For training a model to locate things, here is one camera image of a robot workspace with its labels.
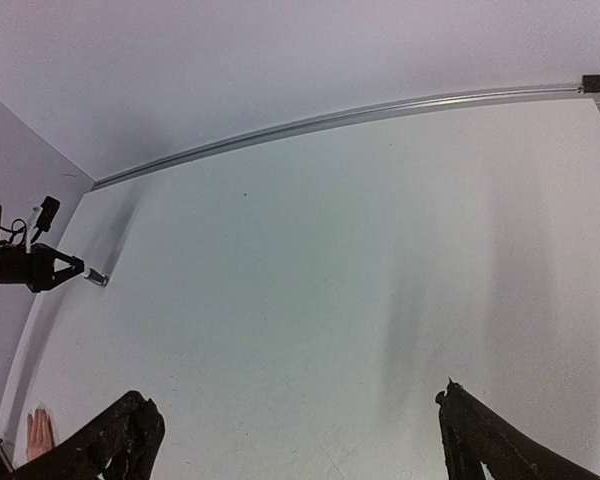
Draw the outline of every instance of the human hand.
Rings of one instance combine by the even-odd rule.
[[[51,419],[47,412],[38,408],[33,416],[27,415],[27,462],[44,455],[53,447]]]

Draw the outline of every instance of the white surface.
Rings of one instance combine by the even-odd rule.
[[[88,194],[113,271],[38,297],[0,412],[24,452],[128,389],[154,478],[445,478],[447,377],[600,474],[600,117],[590,100],[281,140]]]
[[[600,0],[0,1],[0,100],[93,178],[380,102],[600,73]]]
[[[56,245],[93,181],[0,103],[0,204],[3,225],[25,219],[47,195],[62,203],[51,232],[40,241]],[[33,294],[24,285],[0,285],[0,400]]]

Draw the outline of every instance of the metal strip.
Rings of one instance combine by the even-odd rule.
[[[426,97],[399,102],[384,103],[371,107],[357,108],[343,112],[322,115],[298,122],[266,128],[255,132],[231,137],[218,142],[209,143],[182,153],[154,160],[145,165],[131,168],[95,182],[92,191],[115,185],[132,178],[154,173],[165,168],[174,167],[187,162],[193,162],[238,148],[250,147],[273,140],[294,137],[305,133],[328,130],[331,128],[355,125],[363,122],[384,120],[429,113],[452,108],[464,108],[503,103],[529,102],[539,100],[564,100],[570,98],[592,97],[580,93],[579,84],[546,85],[537,87],[520,87],[498,90],[482,90],[477,92],[460,93]]]

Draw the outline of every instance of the white wall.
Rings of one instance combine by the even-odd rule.
[[[0,100],[93,178],[371,104],[600,73],[600,0],[0,2]]]
[[[51,195],[62,206],[40,241],[56,245],[92,180],[0,103],[0,204],[3,224],[25,219]],[[0,286],[0,401],[11,361],[33,302],[25,286]]]
[[[600,474],[600,116],[438,112],[238,150],[88,194],[62,245],[113,272],[38,298],[0,411],[24,454],[127,389],[154,478],[444,478],[459,381]]]

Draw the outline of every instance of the wall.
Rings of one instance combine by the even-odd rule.
[[[339,110],[600,73],[600,0],[0,2],[0,100],[93,178]]]
[[[40,296],[0,410],[22,461],[128,389],[152,478],[445,478],[451,376],[600,474],[600,116],[591,100],[348,126],[85,196],[112,273]]]
[[[25,219],[46,195],[62,202],[50,233],[56,245],[92,180],[0,103],[0,203],[3,224]],[[0,401],[34,296],[25,286],[0,286]]]

